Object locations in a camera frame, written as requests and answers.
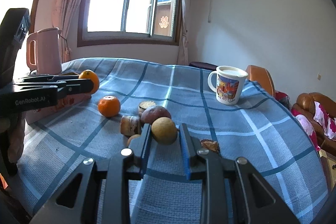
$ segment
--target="hand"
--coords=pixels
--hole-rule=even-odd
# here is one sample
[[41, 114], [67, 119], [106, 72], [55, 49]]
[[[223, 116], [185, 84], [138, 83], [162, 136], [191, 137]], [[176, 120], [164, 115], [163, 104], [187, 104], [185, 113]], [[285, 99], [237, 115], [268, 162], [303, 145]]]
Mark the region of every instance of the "hand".
[[23, 153], [26, 125], [25, 116], [26, 113], [24, 112], [15, 115], [15, 118], [0, 118], [0, 133], [8, 130], [9, 148], [7, 153], [10, 163], [17, 163]]

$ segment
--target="tangerine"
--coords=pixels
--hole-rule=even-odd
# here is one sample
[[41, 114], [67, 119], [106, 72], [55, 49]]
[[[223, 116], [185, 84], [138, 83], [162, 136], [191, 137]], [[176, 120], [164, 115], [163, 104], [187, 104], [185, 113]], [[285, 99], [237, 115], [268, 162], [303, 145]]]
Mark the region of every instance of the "tangerine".
[[98, 111], [106, 118], [117, 115], [120, 111], [120, 101], [115, 96], [105, 96], [98, 103]]
[[89, 92], [89, 94], [94, 94], [99, 89], [100, 82], [98, 75], [95, 74], [92, 70], [87, 69], [83, 71], [79, 75], [78, 79], [90, 79], [93, 82], [93, 89], [91, 90], [91, 92]]

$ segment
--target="white mug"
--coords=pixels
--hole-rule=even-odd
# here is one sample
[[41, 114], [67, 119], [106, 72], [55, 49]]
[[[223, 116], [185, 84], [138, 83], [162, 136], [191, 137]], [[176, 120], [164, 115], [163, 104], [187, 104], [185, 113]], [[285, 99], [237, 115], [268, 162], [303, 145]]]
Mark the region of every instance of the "white mug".
[[[211, 77], [217, 74], [216, 87], [211, 83]], [[219, 102], [225, 105], [238, 103], [248, 73], [242, 69], [229, 66], [219, 66], [209, 74], [208, 85], [216, 93]]]

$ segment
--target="pink kettle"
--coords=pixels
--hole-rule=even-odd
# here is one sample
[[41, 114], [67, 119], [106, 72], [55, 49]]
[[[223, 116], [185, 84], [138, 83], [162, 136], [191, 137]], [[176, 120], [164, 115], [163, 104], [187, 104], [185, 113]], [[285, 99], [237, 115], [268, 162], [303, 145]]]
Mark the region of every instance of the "pink kettle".
[[62, 71], [58, 28], [43, 29], [27, 38], [27, 66], [38, 74], [56, 75]]

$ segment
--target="food piece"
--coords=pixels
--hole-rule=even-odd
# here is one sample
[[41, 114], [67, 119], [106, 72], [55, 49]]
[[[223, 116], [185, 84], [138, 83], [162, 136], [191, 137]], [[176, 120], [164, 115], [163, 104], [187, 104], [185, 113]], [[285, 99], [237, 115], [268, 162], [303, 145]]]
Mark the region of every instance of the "food piece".
[[138, 116], [122, 116], [120, 122], [120, 133], [125, 136], [141, 134], [141, 123]]
[[177, 128], [170, 118], [161, 117], [153, 122], [152, 135], [158, 143], [169, 145], [177, 139]]
[[219, 153], [219, 144], [217, 141], [201, 140], [201, 145], [203, 148], [207, 148], [213, 152]]
[[106, 118], [117, 115], [120, 111], [120, 101], [115, 96], [105, 96], [98, 103], [98, 111]]
[[141, 117], [142, 113], [149, 107], [155, 106], [156, 103], [153, 101], [143, 101], [139, 104], [138, 112], [139, 116]]
[[142, 113], [141, 122], [152, 124], [156, 119], [161, 117], [167, 117], [171, 119], [169, 111], [163, 106], [151, 106]]
[[139, 138], [141, 135], [140, 134], [135, 134], [131, 137], [129, 137], [129, 139], [127, 140], [127, 146], [129, 146], [129, 144], [131, 143], [131, 140]]
[[91, 90], [91, 92], [89, 92], [89, 94], [94, 94], [99, 89], [100, 82], [98, 75], [95, 74], [92, 70], [87, 69], [83, 71], [79, 75], [78, 79], [90, 79], [93, 82], [93, 89]]

